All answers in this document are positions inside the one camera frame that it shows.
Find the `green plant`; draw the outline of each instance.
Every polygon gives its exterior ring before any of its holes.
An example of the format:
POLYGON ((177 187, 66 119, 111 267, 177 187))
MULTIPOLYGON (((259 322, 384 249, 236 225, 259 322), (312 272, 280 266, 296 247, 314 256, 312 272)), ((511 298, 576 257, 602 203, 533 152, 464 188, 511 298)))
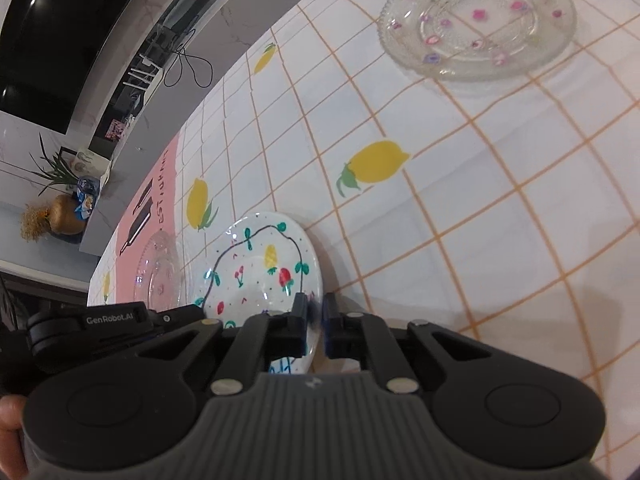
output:
POLYGON ((47 188, 51 186, 56 186, 57 184, 64 184, 64 185, 77 184, 78 177, 71 170, 69 165, 62 159, 62 157, 59 154, 53 155, 53 160, 51 160, 47 156, 47 153, 44 151, 44 143, 42 142, 42 135, 39 135, 39 136, 40 136, 40 149, 42 150, 42 156, 40 158, 42 160, 45 160, 47 164, 50 165, 51 169, 49 171, 46 171, 37 163, 36 159, 33 158, 33 155, 31 155, 31 153, 29 154, 29 156, 31 157, 31 160, 35 162, 36 166, 40 170, 39 172, 30 171, 30 173, 33 173, 34 175, 37 175, 45 180, 49 180, 49 183, 42 189, 41 192, 38 193, 38 196, 43 194, 47 188))

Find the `black cable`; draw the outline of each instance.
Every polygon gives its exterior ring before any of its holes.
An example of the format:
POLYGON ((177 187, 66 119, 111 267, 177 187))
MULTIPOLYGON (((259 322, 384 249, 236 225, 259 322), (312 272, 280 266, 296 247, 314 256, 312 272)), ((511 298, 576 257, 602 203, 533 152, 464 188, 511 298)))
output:
POLYGON ((195 33, 196 33, 196 29, 192 28, 187 33, 187 37, 185 37, 185 39, 182 40, 182 43, 178 46, 178 48, 175 49, 175 50, 172 50, 172 54, 177 54, 177 56, 172 61, 171 65, 169 65, 169 68, 167 68, 164 71, 164 77, 162 78, 162 82, 164 83, 164 86, 166 86, 167 88, 171 88, 172 86, 176 86, 179 83, 180 79, 182 78, 182 71, 184 69, 184 66, 182 65, 182 58, 183 57, 184 57, 184 60, 189 65, 189 68, 191 68, 191 72, 193 72, 193 80, 196 82, 196 85, 198 85, 200 88, 208 88, 209 86, 211 86, 211 83, 213 83, 213 65, 207 59, 204 59, 203 57, 192 56, 191 54, 187 54, 186 45, 187 45, 187 43, 189 43, 189 41, 191 41, 191 38, 193 38, 193 35, 195 33), (209 65, 209 69, 211 70, 211 76, 210 76, 210 79, 209 79, 209 83, 207 83, 206 85, 201 85, 200 83, 198 83, 198 78, 196 77, 196 71, 193 68, 193 65, 191 64, 191 61, 189 61, 190 57, 193 57, 193 59, 200 59, 200 60, 204 61, 205 63, 207 63, 209 65), (167 77, 167 75, 169 73, 169 70, 171 70, 174 67, 176 61, 180 61, 180 74, 178 76, 178 79, 175 81, 175 83, 171 83, 169 85, 166 82, 166 77, 167 77))
MULTIPOLYGON (((201 307, 202 310, 204 310, 204 307, 207 304, 207 300, 209 299, 209 294, 211 293, 211 289, 213 288, 213 281, 214 281, 213 275, 216 273, 216 270, 218 270, 218 264, 220 263, 220 260, 222 259, 222 256, 227 254, 231 249, 236 248, 236 247, 238 247, 238 246, 240 246, 242 244, 247 243, 255 235, 260 234, 262 231, 264 231, 265 229, 269 229, 269 228, 276 229, 276 232, 278 232, 280 234, 280 236, 282 236, 283 238, 286 238, 287 240, 290 240, 293 243, 293 245, 298 250, 298 256, 300 258, 300 262, 302 262, 302 253, 300 252, 300 247, 298 247, 298 244, 296 243, 296 241, 293 238, 291 238, 290 236, 287 236, 282 231, 280 231, 280 229, 278 229, 277 226, 275 226, 275 225, 265 225, 265 226, 261 227, 260 229, 258 229, 255 233, 250 235, 248 238, 245 238, 244 240, 242 240, 240 242, 232 244, 231 247, 226 248, 224 251, 222 251, 220 256, 218 256, 218 259, 216 260, 216 263, 213 264, 213 269, 211 269, 211 276, 209 277, 210 282, 209 282, 209 287, 207 288, 207 293, 204 295, 204 298, 202 298, 202 303, 200 304, 200 307, 201 307)), ((302 271, 302 269, 300 269, 300 292, 302 292, 303 275, 304 275, 304 272, 302 271)))

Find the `glass plate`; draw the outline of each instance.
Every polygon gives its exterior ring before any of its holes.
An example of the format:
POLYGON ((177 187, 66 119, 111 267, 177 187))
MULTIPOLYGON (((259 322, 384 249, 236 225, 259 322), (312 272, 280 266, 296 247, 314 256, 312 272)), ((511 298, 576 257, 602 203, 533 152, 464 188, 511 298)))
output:
POLYGON ((576 22, 572 0, 388 0, 378 33, 405 68, 480 81, 549 62, 571 41, 576 22))
POLYGON ((174 237, 165 231, 153 234, 142 251, 134 299, 156 312, 180 306, 180 260, 174 237))
MULTIPOLYGON (((320 263, 311 241, 291 218, 276 212, 252 213, 237 221, 209 246, 204 258, 189 263, 194 298, 207 317, 224 327, 241 326, 253 314, 288 312, 296 292, 322 301, 320 263)), ((308 371, 319 341, 320 311, 306 331, 306 355, 271 363, 274 373, 308 371)))

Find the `yellow lemon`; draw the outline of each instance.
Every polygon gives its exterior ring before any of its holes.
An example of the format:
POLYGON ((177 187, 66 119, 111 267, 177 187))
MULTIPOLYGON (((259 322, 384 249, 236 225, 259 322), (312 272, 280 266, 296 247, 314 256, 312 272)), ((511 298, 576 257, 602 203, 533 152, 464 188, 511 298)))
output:
POLYGON ((267 66, 267 63, 271 61, 273 54, 276 53, 276 45, 275 43, 270 43, 264 48, 264 53, 260 56, 258 63, 255 64, 254 74, 257 74, 264 67, 267 66))
POLYGON ((264 266, 267 268, 269 274, 273 274, 277 270, 278 255, 276 254, 276 247, 273 244, 267 245, 264 251, 264 266))
POLYGON ((111 273, 107 271, 102 280, 102 295, 104 296, 104 302, 107 303, 109 299, 109 287, 111 286, 111 273))
POLYGON ((209 227, 220 209, 217 208, 216 212, 211 216, 213 200, 209 202, 209 205, 207 205, 207 200, 209 200, 207 183, 199 178, 195 179, 187 199, 187 220, 189 225, 198 231, 209 227))
POLYGON ((358 181, 366 184, 382 182, 393 176, 408 158, 409 154, 392 140, 379 140, 351 157, 344 165, 335 187, 344 196, 342 186, 360 189, 358 181))

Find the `human hand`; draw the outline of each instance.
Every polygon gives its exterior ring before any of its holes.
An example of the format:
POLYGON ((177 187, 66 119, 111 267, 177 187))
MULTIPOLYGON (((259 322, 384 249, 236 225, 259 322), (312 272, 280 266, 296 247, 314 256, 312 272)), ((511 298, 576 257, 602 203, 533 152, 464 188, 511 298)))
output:
POLYGON ((10 480, 22 480, 28 473, 18 434, 26 402, 26 397, 19 395, 0 399, 0 470, 10 480))

